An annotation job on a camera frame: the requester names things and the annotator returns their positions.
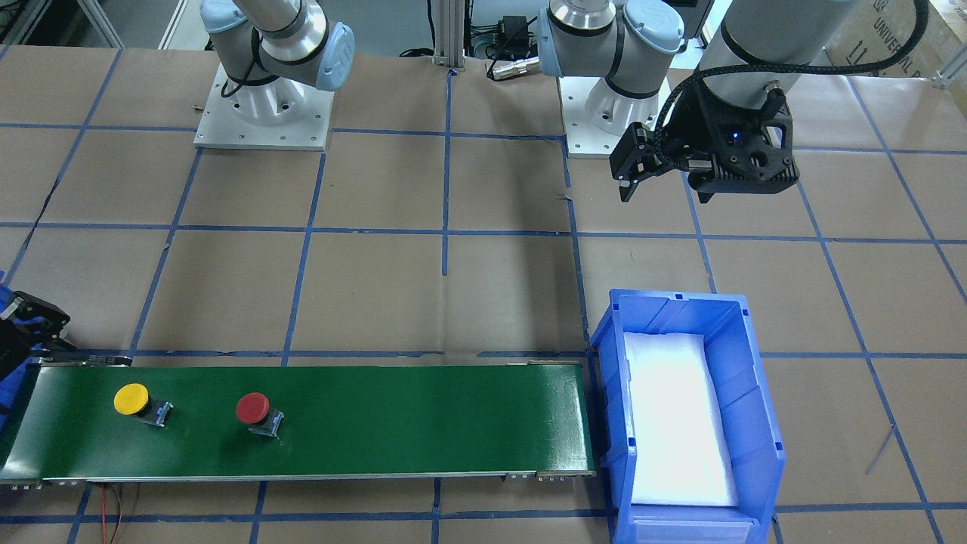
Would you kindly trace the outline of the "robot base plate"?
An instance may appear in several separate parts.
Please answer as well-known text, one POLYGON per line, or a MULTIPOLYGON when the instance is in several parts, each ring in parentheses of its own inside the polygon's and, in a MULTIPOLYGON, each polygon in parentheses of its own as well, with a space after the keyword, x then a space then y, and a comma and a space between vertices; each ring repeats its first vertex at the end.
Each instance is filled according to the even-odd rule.
POLYGON ((619 95, 601 77, 561 77, 558 83, 567 154, 578 159, 608 158, 632 122, 653 131, 670 93, 667 78, 645 99, 619 95))
POLYGON ((335 94, 288 79, 262 86, 235 88, 218 66, 193 143, 221 150, 294 150, 323 152, 335 94))

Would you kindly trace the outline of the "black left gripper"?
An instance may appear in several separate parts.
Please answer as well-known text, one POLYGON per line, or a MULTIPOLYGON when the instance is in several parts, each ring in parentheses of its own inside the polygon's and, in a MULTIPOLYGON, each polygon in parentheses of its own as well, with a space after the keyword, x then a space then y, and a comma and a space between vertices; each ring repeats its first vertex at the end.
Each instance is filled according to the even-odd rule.
POLYGON ((664 134, 633 121, 609 155, 612 178, 619 182, 619 200, 628 202, 639 183, 670 170, 722 170, 715 148, 700 79, 688 77, 664 124, 664 134))

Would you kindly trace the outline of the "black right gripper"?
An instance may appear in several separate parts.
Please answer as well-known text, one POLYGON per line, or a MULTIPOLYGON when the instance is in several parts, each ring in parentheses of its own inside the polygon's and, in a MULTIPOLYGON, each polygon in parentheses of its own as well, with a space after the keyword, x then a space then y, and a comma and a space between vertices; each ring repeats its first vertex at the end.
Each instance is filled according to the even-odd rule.
POLYGON ((38 345, 46 349, 76 350, 76 346, 62 336, 62 331, 70 322, 69 314, 44 299, 22 293, 35 304, 31 310, 33 318, 29 330, 26 325, 14 321, 1 321, 1 382, 20 367, 38 345))

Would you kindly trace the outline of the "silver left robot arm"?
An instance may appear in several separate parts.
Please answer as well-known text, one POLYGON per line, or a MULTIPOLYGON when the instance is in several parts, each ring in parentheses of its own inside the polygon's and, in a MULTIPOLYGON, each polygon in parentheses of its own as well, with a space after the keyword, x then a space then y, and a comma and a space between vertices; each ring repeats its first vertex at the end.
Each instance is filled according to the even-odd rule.
POLYGON ((697 68, 657 104, 686 20, 664 1, 551 1, 536 17, 539 65, 549 76, 595 77, 591 113, 618 137, 609 154, 619 199, 646 180, 687 173, 708 202, 719 193, 777 195, 796 185, 787 94, 800 76, 846 76, 894 66, 919 44, 929 3, 888 57, 843 66, 814 59, 855 11, 854 1, 733 1, 697 68))

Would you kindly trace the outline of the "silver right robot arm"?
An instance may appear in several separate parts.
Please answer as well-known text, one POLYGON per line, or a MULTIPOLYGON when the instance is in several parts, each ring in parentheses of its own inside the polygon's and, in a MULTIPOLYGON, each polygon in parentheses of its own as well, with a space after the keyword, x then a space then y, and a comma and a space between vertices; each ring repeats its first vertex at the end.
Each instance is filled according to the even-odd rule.
POLYGON ((202 150, 192 103, 215 60, 215 103, 252 144, 324 141, 307 91, 348 75, 353 36, 314 1, 205 1, 214 53, 14 46, 2 61, 3 290, 62 310, 35 334, 2 321, 15 363, 162 359, 165 349, 286 358, 324 157, 202 150))

